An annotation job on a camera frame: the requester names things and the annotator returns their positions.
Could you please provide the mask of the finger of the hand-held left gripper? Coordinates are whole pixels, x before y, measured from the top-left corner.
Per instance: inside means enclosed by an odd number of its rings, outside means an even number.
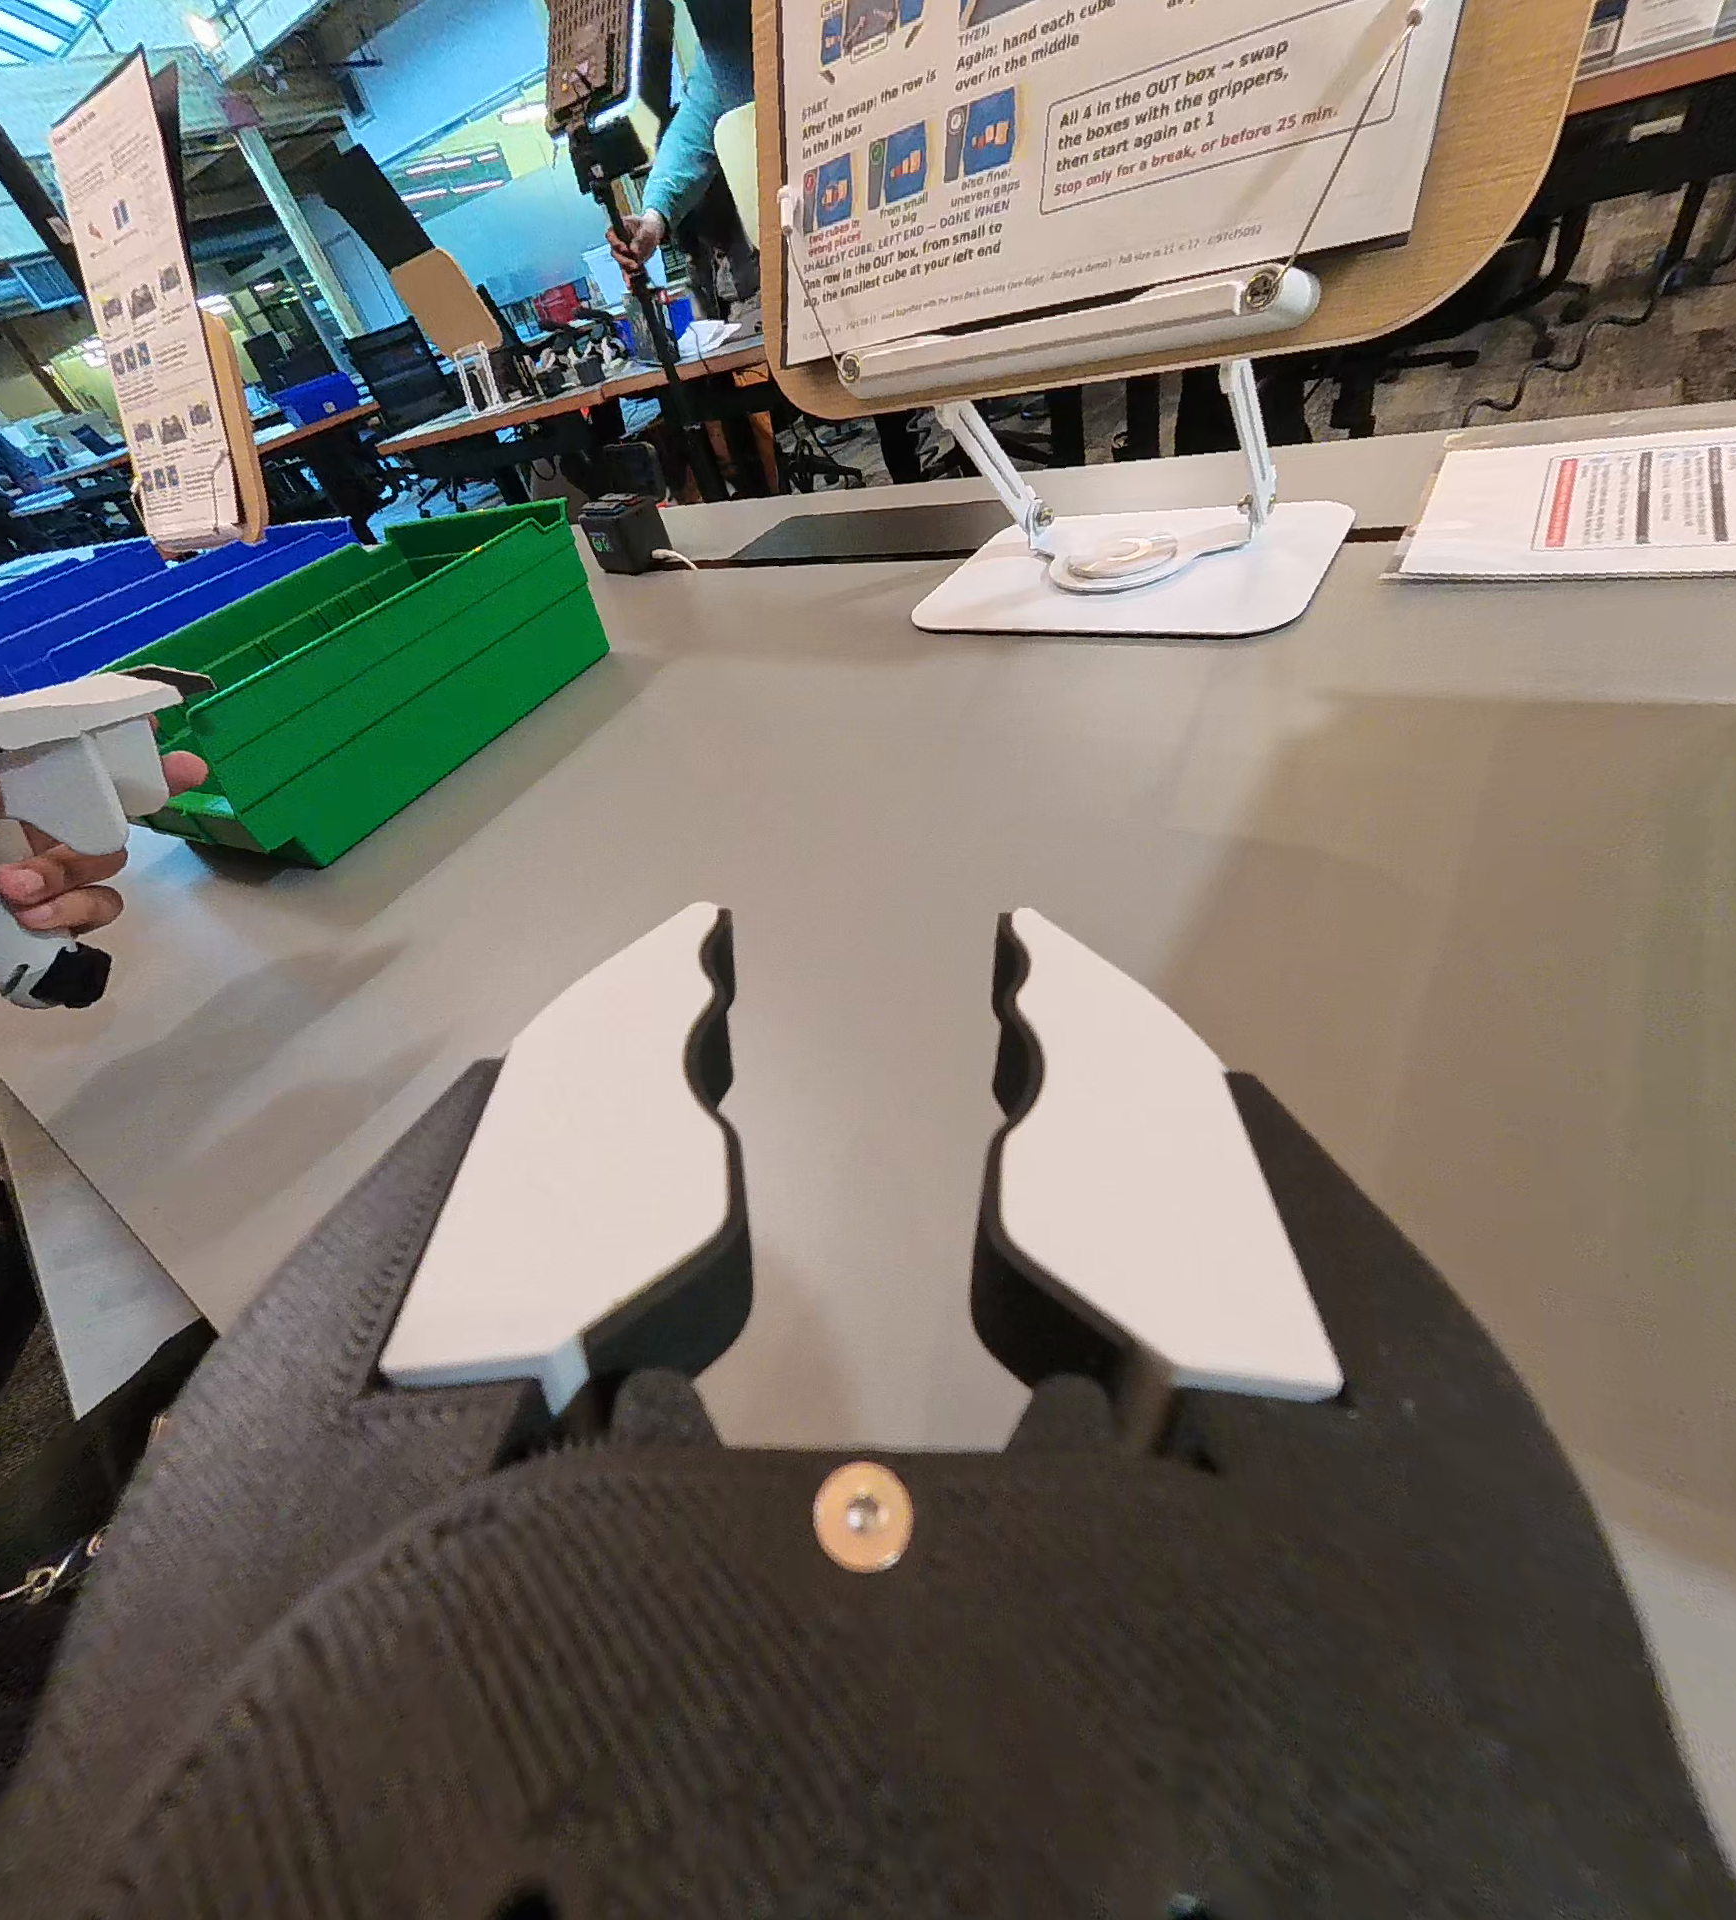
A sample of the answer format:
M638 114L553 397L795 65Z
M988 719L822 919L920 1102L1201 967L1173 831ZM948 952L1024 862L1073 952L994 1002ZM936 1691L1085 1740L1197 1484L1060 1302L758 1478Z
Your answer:
M52 747L215 692L207 674L179 668L105 669L0 695L0 754Z

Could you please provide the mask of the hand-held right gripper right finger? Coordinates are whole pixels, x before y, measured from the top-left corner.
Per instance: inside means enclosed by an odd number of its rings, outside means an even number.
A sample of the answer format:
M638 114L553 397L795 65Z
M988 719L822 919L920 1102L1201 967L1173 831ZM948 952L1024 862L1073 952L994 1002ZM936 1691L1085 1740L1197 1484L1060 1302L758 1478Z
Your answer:
M1326 1405L1345 1378L1219 1054L1033 907L997 915L976 1337L1159 1441L1189 1394Z

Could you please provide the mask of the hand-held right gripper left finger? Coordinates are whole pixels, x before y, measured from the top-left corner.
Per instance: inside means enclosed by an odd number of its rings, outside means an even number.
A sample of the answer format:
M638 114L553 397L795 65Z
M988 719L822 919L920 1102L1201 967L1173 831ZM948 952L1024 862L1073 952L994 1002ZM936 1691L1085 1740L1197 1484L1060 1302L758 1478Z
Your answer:
M755 1292L734 998L731 914L697 900L520 1027L380 1350L389 1386L526 1379L561 1420L731 1347Z

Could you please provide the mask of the green plastic bin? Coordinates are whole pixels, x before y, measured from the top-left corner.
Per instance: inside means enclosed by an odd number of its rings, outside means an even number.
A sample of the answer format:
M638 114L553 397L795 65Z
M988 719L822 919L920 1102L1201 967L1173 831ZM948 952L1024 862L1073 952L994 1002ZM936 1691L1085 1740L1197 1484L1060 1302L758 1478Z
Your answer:
M207 678L166 709L207 779L143 824L326 870L610 652L561 498L400 521L114 662Z

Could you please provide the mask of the blue plastic bin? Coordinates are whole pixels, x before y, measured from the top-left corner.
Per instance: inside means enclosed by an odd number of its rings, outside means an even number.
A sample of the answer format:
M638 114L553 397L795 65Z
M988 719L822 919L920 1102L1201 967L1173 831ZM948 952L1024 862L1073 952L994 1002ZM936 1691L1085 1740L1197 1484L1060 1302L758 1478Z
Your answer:
M40 554L0 571L0 698L96 674L353 543L348 523L309 519L186 559L150 539Z

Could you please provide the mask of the standing instruction board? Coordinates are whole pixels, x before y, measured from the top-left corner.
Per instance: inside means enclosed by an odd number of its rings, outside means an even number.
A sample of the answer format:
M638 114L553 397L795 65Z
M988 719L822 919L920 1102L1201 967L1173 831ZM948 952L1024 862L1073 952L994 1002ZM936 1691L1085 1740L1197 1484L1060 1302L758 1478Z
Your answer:
M179 71L142 48L115 60L48 157L143 536L166 557L255 543L269 503L231 334L193 282Z

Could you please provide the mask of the black office chair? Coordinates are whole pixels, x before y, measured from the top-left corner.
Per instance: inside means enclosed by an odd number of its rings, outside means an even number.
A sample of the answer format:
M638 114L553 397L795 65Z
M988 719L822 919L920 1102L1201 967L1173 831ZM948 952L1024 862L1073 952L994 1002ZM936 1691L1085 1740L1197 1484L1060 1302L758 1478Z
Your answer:
M348 356L367 390L371 422L356 420L344 429L340 454L326 456L321 481L330 498L341 502L353 538L373 543L370 521L398 491L398 483L384 477L377 437L445 418L458 410L464 393L414 319L350 337Z

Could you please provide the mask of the long wooden table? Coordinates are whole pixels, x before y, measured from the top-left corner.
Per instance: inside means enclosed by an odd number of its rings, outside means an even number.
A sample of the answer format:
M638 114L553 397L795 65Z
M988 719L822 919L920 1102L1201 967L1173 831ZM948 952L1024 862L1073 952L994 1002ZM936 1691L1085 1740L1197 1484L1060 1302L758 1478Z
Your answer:
M723 432L722 442L714 442L708 424L711 420L746 420L751 416L770 416L773 408L787 408L773 372L766 360L766 348L758 331L741 331L731 341L710 354L677 361L676 375L666 377L659 363L627 361L610 377L590 385L567 387L556 395L531 395L508 399L483 412L458 408L432 422L406 427L398 434L380 437L376 449L384 460L410 461L414 454L426 454L436 447L455 443L492 442L500 456L490 456L495 465L520 465L522 437L533 434L549 422L590 418L596 410L610 404L622 406L629 399L649 399L659 406L662 418L682 440L684 465L690 480L682 491L682 502L723 502L731 495L730 480L735 477L748 491L766 494L772 487L760 451L746 454L737 447L734 427ZM710 489L702 489L702 470L696 468L692 454L693 442L684 440L684 425L692 422L702 443L702 460L710 474Z

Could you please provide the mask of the black charger box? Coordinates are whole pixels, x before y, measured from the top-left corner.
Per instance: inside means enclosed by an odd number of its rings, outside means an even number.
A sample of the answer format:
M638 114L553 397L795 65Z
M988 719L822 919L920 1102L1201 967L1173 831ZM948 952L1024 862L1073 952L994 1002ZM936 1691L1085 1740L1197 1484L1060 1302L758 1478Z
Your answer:
M677 563L662 502L648 491L590 495L576 515L593 563L613 575L641 575Z

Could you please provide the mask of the laminated paper sheet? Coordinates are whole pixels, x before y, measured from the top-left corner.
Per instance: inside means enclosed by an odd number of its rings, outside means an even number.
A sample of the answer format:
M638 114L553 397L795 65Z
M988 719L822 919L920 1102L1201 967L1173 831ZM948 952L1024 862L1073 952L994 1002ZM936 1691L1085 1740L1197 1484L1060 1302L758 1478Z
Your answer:
M1736 577L1736 425L1450 443L1390 573L1435 583Z

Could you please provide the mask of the instruction poster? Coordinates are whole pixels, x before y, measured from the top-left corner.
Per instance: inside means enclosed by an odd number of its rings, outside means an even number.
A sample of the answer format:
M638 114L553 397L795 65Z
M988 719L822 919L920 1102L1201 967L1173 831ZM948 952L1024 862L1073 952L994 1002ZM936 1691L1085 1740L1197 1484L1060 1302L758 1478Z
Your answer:
M784 365L1408 238L1462 3L781 3Z

